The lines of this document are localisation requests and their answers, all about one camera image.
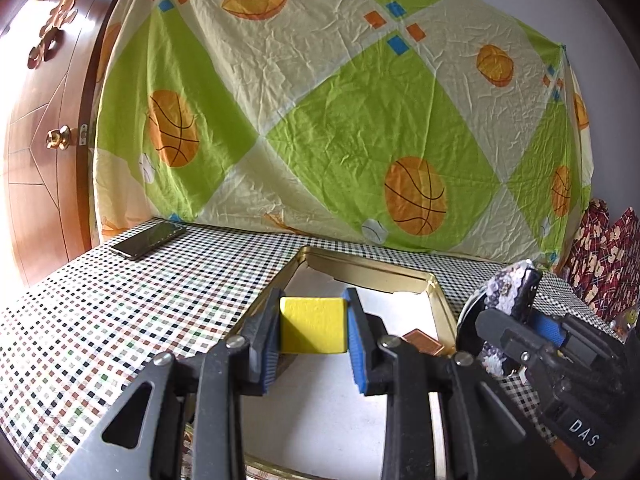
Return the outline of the copper flat tin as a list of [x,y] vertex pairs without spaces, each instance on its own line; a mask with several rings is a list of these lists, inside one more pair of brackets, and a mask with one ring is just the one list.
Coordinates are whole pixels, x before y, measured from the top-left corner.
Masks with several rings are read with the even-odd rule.
[[407,341],[408,344],[412,344],[420,353],[427,354],[428,356],[439,356],[445,349],[444,345],[437,339],[427,335],[418,328],[410,330],[409,333],[402,336],[402,339]]

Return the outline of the brass door knob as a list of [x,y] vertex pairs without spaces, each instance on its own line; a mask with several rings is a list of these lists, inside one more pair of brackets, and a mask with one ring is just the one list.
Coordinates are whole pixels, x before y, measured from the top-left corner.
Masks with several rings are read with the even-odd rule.
[[62,125],[60,128],[52,129],[47,132],[46,148],[48,150],[65,151],[70,145],[72,130],[68,125]]

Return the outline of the clear plastic bag toy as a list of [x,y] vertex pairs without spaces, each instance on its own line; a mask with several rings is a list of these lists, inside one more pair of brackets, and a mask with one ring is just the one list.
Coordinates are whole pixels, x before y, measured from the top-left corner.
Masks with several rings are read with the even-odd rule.
[[637,308],[627,309],[614,318],[611,323],[612,329],[620,338],[625,339],[636,326],[638,318],[639,312]]

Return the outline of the yellow cube block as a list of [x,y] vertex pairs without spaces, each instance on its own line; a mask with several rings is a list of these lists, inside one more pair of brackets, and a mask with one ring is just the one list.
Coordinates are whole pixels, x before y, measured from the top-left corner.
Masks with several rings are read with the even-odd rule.
[[343,298],[280,299],[280,352],[341,354],[347,351],[347,302]]

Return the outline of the wooden door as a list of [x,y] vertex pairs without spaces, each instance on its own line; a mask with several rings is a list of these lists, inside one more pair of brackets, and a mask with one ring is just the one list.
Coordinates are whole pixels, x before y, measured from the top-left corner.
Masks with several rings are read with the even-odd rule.
[[[89,122],[116,0],[25,0],[1,37],[1,161],[9,236],[31,285],[91,246]],[[65,151],[47,132],[68,125]]]

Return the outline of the black patterned hair clip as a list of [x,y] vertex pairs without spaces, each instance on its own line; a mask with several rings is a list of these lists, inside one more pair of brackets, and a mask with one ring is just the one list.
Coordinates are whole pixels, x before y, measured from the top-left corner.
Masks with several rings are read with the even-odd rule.
[[[533,310],[541,278],[542,273],[530,259],[510,264],[487,282],[482,302],[484,310],[502,312],[524,324]],[[480,362],[489,374],[498,378],[509,377],[520,368],[518,362],[490,340],[486,340],[480,350]]]

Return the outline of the basketball pattern bed sheet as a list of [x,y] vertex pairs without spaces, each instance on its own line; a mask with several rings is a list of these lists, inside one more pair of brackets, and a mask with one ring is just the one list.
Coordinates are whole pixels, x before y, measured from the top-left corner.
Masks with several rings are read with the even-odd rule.
[[587,208],[562,44],[483,0],[118,0],[93,188],[152,217],[559,266]]

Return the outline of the red patterned cloth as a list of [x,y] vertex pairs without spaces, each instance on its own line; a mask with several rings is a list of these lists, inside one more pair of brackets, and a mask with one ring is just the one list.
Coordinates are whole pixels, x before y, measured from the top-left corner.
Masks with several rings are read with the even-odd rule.
[[604,322],[639,301],[639,217],[627,208],[615,221],[604,200],[590,200],[562,271],[574,294]]

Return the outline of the gold metal tin box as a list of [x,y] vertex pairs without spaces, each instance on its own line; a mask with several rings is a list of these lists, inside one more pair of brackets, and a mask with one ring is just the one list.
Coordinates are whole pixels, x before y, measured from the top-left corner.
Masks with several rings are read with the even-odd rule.
[[[337,297],[357,289],[386,330],[420,330],[443,356],[454,350],[454,315],[433,271],[305,246],[268,282],[248,309],[269,293]],[[250,479],[377,479],[382,474],[386,400],[364,396],[347,354],[282,356],[265,396],[241,401],[242,436]]]

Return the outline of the black smartphone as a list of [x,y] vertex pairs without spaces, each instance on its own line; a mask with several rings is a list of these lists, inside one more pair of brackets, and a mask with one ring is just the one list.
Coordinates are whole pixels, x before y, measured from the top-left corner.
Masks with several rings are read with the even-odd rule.
[[163,220],[110,246],[114,254],[136,261],[186,232],[183,224]]

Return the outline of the checkered tablecloth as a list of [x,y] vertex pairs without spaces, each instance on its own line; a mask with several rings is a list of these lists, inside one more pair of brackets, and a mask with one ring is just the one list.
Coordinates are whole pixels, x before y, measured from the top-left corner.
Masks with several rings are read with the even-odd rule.
[[206,226],[140,261],[101,245],[2,301],[1,429],[20,465],[32,478],[54,478],[152,356],[208,349],[305,246],[430,272],[454,311],[497,271],[489,262]]

